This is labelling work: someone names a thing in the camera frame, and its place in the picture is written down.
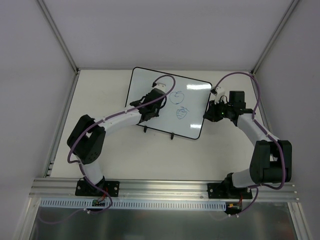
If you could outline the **white whiteboard black frame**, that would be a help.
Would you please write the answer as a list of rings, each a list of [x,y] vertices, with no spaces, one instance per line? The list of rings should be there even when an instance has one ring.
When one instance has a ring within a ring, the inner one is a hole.
[[[152,83],[160,76],[158,82],[166,86],[167,93],[173,85],[174,89],[167,95],[167,101],[159,111],[158,117],[139,123],[149,129],[174,134],[196,140],[203,127],[203,115],[210,99],[212,84],[195,78],[166,73],[142,67],[132,70],[125,106],[137,101],[152,90]]]

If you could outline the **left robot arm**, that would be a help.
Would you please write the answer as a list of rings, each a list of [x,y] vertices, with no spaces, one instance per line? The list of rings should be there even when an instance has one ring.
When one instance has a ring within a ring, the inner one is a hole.
[[[107,182],[98,164],[105,137],[115,131],[146,122],[159,116],[160,109],[166,104],[165,85],[156,84],[152,90],[140,100],[131,102],[132,108],[115,113],[101,120],[83,115],[77,122],[67,139],[70,151],[67,162],[77,163],[83,174],[77,182],[76,196],[101,197],[108,193],[115,197],[118,192],[111,187],[116,181]]]

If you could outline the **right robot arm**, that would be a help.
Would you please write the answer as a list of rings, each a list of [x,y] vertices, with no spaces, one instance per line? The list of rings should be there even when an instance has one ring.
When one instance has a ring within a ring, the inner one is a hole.
[[[226,97],[221,87],[215,87],[211,93],[214,99],[203,118],[214,123],[229,119],[242,130],[254,149],[247,169],[227,174],[221,183],[207,185],[209,198],[251,199],[255,187],[282,189],[292,177],[292,144],[262,126],[255,110],[246,107],[244,91],[230,91]]]

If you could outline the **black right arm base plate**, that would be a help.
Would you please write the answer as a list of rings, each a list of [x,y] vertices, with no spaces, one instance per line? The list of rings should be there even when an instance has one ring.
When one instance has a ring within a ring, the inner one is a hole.
[[[237,188],[231,185],[219,183],[208,183],[207,194],[209,199],[228,199],[228,200],[251,200],[252,191],[247,188]]]

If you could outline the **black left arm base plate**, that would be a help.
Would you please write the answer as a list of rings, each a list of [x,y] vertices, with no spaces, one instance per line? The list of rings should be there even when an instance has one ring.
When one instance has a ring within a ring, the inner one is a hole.
[[[118,197],[120,182],[105,180],[104,178],[100,180],[96,186],[105,192],[107,192],[111,197]],[[81,178],[76,185],[75,195],[81,197],[101,197],[104,193],[97,188],[93,187],[87,180]]]

